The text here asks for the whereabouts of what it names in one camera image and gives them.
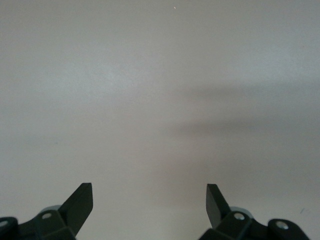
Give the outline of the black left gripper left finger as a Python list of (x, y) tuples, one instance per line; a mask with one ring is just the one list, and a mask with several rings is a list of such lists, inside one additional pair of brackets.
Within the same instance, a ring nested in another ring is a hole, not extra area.
[(44, 208), (31, 220), (0, 218), (2, 240), (75, 240), (93, 210), (93, 187), (82, 183), (62, 205)]

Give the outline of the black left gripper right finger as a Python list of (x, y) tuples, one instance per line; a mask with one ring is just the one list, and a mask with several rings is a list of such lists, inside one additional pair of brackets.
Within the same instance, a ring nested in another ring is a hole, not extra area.
[(249, 211), (230, 207), (216, 184), (206, 186), (206, 212), (211, 224), (201, 240), (308, 240), (294, 222), (274, 218), (259, 223)]

